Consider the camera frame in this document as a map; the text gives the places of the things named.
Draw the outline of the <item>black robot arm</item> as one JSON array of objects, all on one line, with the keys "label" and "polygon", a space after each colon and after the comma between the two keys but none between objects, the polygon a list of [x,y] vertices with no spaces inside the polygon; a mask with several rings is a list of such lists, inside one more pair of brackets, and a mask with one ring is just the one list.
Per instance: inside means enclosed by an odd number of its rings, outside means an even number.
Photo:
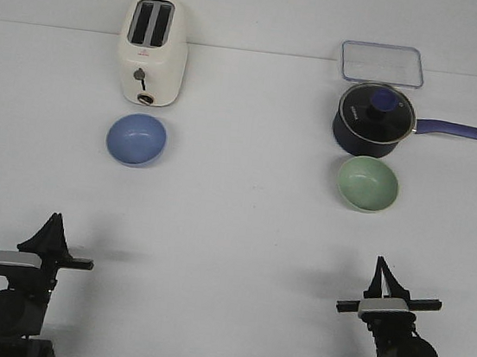
[{"label": "black robot arm", "polygon": [[56,357],[50,340],[39,339],[52,292],[61,269],[92,270],[91,259],[71,255],[63,216],[52,214],[46,224],[16,250],[0,251],[0,357]]},{"label": "black robot arm", "polygon": [[438,357],[434,347],[416,330],[417,311],[438,311],[438,299],[413,299],[378,257],[372,282],[361,300],[341,300],[339,313],[355,313],[371,332],[376,357]]}]

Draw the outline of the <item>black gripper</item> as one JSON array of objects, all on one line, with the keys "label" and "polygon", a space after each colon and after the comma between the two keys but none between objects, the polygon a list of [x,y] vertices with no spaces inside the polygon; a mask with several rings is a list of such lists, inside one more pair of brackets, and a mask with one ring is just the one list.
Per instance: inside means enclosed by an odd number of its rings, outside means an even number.
[{"label": "black gripper", "polygon": [[60,213],[53,213],[36,234],[18,244],[16,249],[41,254],[42,262],[38,276],[41,284],[57,284],[56,278],[60,269],[89,271],[94,266],[91,259],[71,257],[65,237],[63,216]]},{"label": "black gripper", "polygon": [[[366,325],[376,319],[391,320],[397,316],[413,315],[417,311],[438,311],[442,307],[437,299],[410,299],[410,292],[405,289],[391,273],[383,256],[378,256],[375,273],[369,288],[363,292],[360,300],[339,300],[336,302],[338,313],[356,313]],[[389,296],[382,295],[382,276]]]}]

